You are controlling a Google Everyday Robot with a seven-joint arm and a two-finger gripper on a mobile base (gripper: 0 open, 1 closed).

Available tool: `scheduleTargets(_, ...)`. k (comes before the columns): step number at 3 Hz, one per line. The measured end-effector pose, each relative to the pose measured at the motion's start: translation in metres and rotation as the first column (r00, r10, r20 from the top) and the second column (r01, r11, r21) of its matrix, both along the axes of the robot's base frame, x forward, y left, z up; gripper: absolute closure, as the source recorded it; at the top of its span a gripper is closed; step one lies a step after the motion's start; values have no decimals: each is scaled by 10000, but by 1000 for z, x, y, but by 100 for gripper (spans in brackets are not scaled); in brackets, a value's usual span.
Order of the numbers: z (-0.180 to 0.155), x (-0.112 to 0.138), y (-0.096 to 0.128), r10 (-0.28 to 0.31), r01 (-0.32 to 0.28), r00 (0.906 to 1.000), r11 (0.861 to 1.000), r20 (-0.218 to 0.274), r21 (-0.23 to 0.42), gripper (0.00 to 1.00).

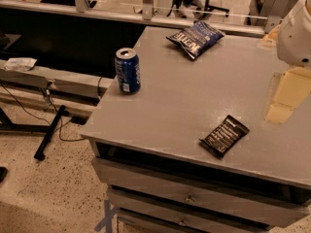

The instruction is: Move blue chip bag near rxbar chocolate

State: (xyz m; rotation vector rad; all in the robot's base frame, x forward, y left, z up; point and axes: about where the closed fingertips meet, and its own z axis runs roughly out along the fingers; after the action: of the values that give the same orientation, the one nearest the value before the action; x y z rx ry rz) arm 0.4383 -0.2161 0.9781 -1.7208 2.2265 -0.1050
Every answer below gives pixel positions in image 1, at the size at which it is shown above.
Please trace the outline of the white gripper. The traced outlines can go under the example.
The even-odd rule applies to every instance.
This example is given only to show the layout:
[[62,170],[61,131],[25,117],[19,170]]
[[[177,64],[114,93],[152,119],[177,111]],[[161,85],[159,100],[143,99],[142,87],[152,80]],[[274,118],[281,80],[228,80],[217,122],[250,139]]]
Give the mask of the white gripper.
[[285,123],[311,93],[311,0],[298,0],[283,19],[257,44],[262,50],[277,47],[280,60],[295,65],[281,75],[265,118]]

